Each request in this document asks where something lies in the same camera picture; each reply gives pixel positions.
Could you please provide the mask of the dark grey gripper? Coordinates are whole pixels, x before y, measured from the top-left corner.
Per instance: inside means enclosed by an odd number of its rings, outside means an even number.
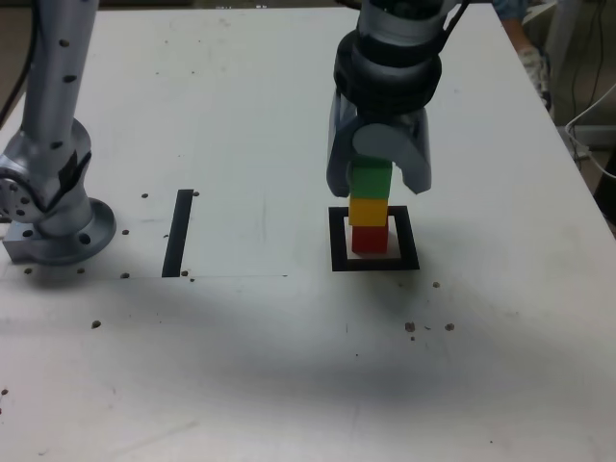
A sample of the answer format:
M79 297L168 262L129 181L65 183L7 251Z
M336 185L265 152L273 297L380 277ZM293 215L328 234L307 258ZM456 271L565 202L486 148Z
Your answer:
M395 164L404 185L414 194L428 191L432 177L426 121L425 110L407 114L357 111L354 104L335 90L328 133L329 190L336 197L349 196L348 170L355 149L361 157Z

